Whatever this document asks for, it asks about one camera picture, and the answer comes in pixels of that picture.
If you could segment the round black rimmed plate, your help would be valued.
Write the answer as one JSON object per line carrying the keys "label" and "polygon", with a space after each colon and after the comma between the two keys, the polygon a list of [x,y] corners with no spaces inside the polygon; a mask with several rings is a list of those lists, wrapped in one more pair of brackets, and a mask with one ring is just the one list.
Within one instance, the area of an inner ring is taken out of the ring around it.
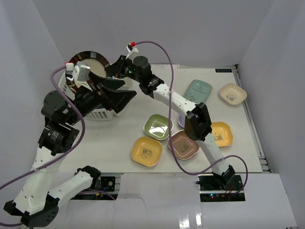
{"label": "round black rimmed plate", "polygon": [[[69,62],[74,65],[78,62],[82,61],[88,64],[91,68],[91,71],[99,76],[100,78],[106,78],[105,67],[108,67],[110,64],[108,60],[98,52],[95,51],[83,51],[75,54]],[[75,94],[78,90],[78,87],[75,85],[73,79],[66,79],[65,73],[61,78],[61,86],[63,87],[63,91],[68,94],[67,91]]]}

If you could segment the green square plate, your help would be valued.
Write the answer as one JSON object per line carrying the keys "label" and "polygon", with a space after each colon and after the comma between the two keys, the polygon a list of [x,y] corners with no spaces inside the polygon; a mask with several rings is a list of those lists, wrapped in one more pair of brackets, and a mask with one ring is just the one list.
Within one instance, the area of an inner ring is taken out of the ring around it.
{"label": "green square plate", "polygon": [[149,137],[163,141],[169,137],[169,118],[160,114],[153,114],[145,122],[143,131]]}

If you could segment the yellow panda plate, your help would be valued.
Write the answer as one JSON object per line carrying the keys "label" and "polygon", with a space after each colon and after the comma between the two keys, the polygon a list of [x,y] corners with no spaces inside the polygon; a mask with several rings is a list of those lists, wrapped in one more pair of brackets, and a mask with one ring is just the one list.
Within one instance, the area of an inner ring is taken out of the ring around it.
{"label": "yellow panda plate", "polygon": [[132,148],[131,157],[132,159],[146,167],[155,166],[162,154],[162,144],[149,137],[138,138]]}
{"label": "yellow panda plate", "polygon": [[212,134],[218,147],[231,146],[234,136],[230,126],[225,122],[212,122]]}

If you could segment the lavender square plate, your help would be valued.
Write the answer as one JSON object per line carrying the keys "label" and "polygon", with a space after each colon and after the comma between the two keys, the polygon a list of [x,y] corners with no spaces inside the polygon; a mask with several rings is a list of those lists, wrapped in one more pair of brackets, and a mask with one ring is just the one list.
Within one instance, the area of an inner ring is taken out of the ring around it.
{"label": "lavender square plate", "polygon": [[182,128],[184,128],[184,127],[185,127],[185,117],[179,116],[179,117],[178,117],[178,124],[179,124]]}

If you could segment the light teal square plate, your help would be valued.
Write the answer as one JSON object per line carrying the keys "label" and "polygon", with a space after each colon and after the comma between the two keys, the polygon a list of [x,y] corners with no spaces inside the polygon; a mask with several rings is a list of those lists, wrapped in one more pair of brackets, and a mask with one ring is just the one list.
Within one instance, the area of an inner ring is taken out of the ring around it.
{"label": "light teal square plate", "polygon": [[206,103],[213,87],[204,81],[193,80],[185,90],[183,97],[196,104]]}

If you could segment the pink panda square plate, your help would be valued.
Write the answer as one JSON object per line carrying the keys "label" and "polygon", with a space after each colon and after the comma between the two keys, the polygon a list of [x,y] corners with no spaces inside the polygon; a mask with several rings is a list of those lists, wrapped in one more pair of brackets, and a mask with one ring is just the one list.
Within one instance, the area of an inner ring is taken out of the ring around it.
{"label": "pink panda square plate", "polygon": [[199,145],[190,139],[184,130],[172,135],[174,153],[179,160],[187,160],[193,157],[200,149]]}

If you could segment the cream panda square plate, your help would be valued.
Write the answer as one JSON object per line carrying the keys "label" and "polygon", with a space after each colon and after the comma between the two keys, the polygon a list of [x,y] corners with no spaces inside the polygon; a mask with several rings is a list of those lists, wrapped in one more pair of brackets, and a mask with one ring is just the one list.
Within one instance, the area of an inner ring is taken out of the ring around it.
{"label": "cream panda square plate", "polygon": [[228,83],[219,90],[219,96],[230,106],[237,106],[247,98],[247,93],[238,85]]}

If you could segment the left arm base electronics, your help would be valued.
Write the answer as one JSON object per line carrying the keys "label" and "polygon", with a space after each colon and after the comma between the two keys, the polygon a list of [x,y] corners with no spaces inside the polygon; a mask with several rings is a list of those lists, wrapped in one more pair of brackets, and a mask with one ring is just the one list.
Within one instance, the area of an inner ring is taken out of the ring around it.
{"label": "left arm base electronics", "polygon": [[74,199],[77,200],[116,200],[116,177],[106,176],[100,178],[100,185],[94,190],[87,189],[77,194]]}

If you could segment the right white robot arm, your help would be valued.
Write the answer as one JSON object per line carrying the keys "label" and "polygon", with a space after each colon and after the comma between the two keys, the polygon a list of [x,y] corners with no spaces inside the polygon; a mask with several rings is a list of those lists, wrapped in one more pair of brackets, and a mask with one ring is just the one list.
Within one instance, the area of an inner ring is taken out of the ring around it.
{"label": "right white robot arm", "polygon": [[138,56],[130,60],[121,56],[114,64],[105,68],[108,77],[131,78],[139,83],[141,91],[162,102],[180,116],[184,116],[184,132],[204,152],[211,165],[216,186],[227,190],[233,183],[235,171],[225,160],[212,134],[212,122],[205,103],[195,104],[170,90],[169,86],[151,70],[148,59]]}

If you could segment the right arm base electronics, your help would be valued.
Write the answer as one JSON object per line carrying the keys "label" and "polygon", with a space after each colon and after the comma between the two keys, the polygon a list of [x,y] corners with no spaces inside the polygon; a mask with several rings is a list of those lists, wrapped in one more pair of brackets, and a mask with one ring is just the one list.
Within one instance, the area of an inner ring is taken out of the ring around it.
{"label": "right arm base electronics", "polygon": [[218,185],[212,175],[199,176],[196,184],[199,186],[201,202],[244,202],[245,195],[240,175],[235,175],[227,186]]}

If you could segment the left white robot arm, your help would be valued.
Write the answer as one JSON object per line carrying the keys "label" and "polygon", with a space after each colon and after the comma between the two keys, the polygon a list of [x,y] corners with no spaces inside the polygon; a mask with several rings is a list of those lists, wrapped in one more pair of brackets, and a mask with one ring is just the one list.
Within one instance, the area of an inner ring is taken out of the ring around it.
{"label": "left white robot arm", "polygon": [[88,84],[77,89],[74,99],[58,85],[44,98],[41,113],[45,127],[38,141],[35,161],[31,171],[24,174],[26,182],[20,193],[4,205],[7,213],[19,216],[27,227],[49,225],[62,204],[86,189],[100,187],[101,172],[85,166],[70,180],[51,188],[59,166],[84,137],[85,131],[75,129],[74,125],[84,123],[84,117],[98,106],[120,112],[136,96],[135,91],[121,89],[122,80],[102,79],[91,73]]}

